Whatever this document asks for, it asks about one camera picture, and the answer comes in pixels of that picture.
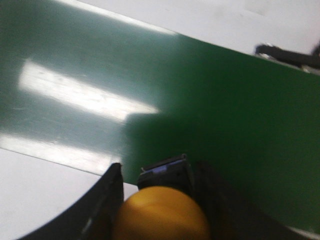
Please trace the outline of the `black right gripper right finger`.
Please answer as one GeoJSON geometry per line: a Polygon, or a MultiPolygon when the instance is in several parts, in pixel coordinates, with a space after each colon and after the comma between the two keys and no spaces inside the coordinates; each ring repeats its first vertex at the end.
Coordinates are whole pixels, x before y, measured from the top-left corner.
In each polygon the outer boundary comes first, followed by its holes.
{"type": "Polygon", "coordinates": [[[305,240],[242,197],[206,161],[194,171],[195,199],[213,240],[305,240]]]}

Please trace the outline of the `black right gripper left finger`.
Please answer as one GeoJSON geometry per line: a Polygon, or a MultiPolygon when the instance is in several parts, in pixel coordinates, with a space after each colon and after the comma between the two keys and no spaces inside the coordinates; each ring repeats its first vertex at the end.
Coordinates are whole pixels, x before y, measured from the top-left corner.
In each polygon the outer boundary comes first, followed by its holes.
{"type": "Polygon", "coordinates": [[[124,202],[121,164],[113,163],[72,206],[22,240],[110,240],[124,202]]]}

